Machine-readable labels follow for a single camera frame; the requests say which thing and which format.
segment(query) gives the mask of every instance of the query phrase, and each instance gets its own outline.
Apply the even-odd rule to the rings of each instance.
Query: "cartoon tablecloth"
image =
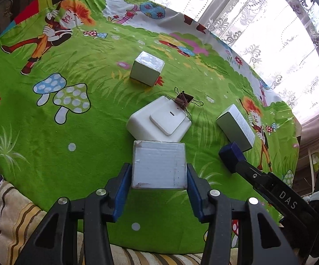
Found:
[[[129,79],[142,51],[165,61],[152,88]],[[148,0],[35,0],[16,17],[0,37],[0,173],[44,210],[60,196],[83,198],[132,161],[130,115],[175,97],[175,87],[204,102],[189,106],[187,162],[231,198],[258,197],[278,220],[218,158],[228,140],[215,120],[234,103],[256,133],[247,160],[291,184],[298,143],[290,108],[205,27]],[[131,190],[108,228],[120,246],[197,253],[207,225],[186,191]]]

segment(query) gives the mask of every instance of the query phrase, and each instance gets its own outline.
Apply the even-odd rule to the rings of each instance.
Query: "orange hair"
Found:
[[[91,17],[91,11],[80,0],[64,0],[61,2],[60,7],[77,14],[82,23],[84,23],[86,26],[95,25],[95,20],[93,20]]]
[[[261,110],[255,105],[252,99],[248,97],[243,97],[242,106],[248,112],[255,112],[258,115],[262,116]]]

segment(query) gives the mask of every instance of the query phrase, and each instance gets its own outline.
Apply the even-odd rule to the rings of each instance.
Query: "metal screw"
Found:
[[[58,200],[58,203],[61,204],[61,205],[66,204],[67,202],[68,202],[68,200],[67,200],[66,197],[61,197]]]
[[[249,202],[254,205],[259,203],[259,201],[255,197],[249,198]]]
[[[104,188],[101,188],[101,189],[98,189],[96,192],[95,192],[97,195],[105,195],[107,193],[107,191],[104,189]]]
[[[210,190],[210,194],[212,196],[219,196],[221,193],[217,189]]]

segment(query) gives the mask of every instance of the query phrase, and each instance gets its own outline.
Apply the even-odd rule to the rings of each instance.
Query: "beige striped upholstery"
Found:
[[[45,216],[38,206],[11,183],[0,183],[0,263],[14,265],[31,233]],[[78,233],[78,260],[84,265],[83,234]],[[115,265],[199,265],[202,254],[158,254],[111,245]],[[237,264],[237,251],[231,251],[231,264]]]

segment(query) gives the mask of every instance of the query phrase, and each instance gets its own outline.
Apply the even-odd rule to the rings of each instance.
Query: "lace curtain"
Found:
[[[300,123],[319,114],[317,1],[213,0],[199,22],[240,54]]]

